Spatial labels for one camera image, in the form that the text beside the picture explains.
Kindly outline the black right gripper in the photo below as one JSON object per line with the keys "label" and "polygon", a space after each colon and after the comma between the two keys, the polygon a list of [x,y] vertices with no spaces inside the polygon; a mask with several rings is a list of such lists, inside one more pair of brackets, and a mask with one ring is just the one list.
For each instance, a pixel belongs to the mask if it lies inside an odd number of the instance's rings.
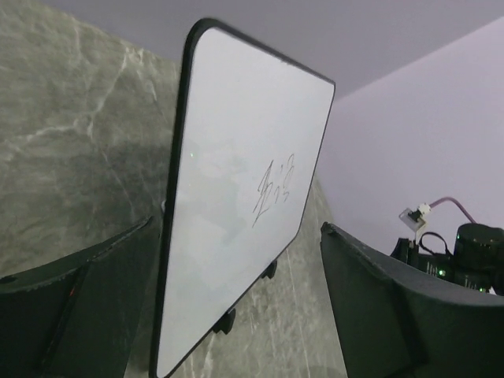
{"label": "black right gripper", "polygon": [[479,292],[503,292],[503,230],[484,224],[458,227],[454,249],[428,249],[419,239],[399,239],[391,256],[441,280]]}

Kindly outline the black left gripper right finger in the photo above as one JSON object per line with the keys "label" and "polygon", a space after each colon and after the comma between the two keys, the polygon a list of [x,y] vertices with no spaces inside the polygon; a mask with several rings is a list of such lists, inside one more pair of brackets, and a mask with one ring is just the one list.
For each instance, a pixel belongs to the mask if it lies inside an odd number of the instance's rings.
{"label": "black left gripper right finger", "polygon": [[330,223],[321,257],[349,377],[501,377],[503,298],[449,283]]}

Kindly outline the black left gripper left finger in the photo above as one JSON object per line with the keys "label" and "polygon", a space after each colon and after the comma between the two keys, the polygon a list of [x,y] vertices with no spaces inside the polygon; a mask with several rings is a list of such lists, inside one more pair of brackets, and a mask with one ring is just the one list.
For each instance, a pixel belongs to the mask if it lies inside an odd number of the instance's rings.
{"label": "black left gripper left finger", "polygon": [[1,278],[3,377],[122,377],[158,248],[144,218],[101,243]]}

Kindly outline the white whiteboard black frame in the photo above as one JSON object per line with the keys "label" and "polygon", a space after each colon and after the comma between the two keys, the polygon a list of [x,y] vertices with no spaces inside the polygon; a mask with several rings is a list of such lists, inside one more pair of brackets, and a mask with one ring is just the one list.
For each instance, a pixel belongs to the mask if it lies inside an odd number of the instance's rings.
{"label": "white whiteboard black frame", "polygon": [[163,203],[149,374],[169,377],[210,333],[161,333],[173,221],[242,219],[261,259],[295,240],[335,82],[222,20],[204,17],[183,47]]}

